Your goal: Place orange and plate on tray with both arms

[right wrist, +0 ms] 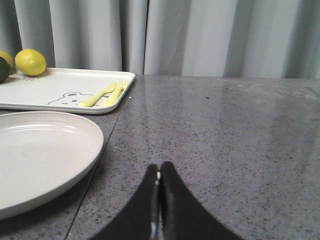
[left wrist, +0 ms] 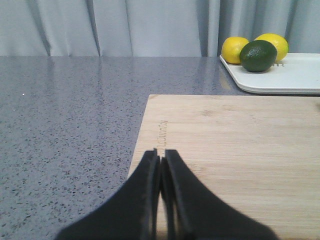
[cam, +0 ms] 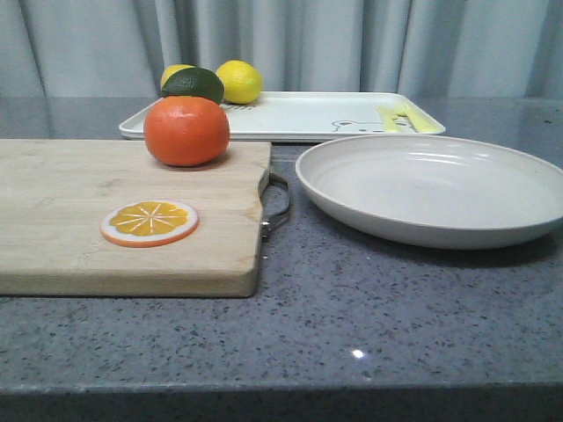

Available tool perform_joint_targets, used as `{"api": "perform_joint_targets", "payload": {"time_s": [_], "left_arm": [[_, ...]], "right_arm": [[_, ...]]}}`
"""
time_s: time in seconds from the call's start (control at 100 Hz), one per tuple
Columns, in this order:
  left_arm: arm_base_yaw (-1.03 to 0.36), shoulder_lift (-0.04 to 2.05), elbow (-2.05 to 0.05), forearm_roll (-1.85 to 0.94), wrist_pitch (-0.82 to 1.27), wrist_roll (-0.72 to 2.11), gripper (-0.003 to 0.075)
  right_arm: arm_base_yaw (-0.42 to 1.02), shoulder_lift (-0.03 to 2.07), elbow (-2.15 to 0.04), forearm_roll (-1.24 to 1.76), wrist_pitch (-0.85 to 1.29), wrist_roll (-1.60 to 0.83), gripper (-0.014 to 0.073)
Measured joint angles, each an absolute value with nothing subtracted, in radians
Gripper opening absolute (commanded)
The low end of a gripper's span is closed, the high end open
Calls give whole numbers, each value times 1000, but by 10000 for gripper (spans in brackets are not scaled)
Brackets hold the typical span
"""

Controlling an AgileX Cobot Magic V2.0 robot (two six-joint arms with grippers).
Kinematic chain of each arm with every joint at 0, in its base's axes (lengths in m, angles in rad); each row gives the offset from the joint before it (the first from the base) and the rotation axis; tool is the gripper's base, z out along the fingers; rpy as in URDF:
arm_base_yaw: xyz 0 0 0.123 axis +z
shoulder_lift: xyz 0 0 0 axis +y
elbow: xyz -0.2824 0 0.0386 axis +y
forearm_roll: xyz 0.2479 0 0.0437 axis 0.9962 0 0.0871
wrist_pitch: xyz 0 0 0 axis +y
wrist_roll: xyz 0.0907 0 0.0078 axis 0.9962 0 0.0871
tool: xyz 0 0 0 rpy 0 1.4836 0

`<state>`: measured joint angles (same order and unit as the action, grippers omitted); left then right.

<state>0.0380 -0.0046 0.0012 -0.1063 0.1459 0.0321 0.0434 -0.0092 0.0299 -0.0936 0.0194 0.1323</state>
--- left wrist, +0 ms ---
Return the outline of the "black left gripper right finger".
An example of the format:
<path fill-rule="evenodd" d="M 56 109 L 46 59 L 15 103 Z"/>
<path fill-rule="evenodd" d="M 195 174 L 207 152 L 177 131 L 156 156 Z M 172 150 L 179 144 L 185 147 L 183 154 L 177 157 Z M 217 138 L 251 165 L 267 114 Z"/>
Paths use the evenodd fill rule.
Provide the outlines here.
<path fill-rule="evenodd" d="M 161 160 L 161 194 L 169 240 L 276 240 L 268 226 L 213 194 L 188 168 L 178 151 Z"/>

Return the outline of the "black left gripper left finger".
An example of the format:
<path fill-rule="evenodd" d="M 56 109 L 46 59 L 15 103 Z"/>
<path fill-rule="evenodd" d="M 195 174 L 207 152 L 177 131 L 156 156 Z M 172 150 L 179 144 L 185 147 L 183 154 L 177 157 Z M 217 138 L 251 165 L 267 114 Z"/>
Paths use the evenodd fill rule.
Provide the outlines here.
<path fill-rule="evenodd" d="M 62 229 L 58 240 L 154 240 L 160 157 L 147 150 L 123 186 L 102 206 Z"/>

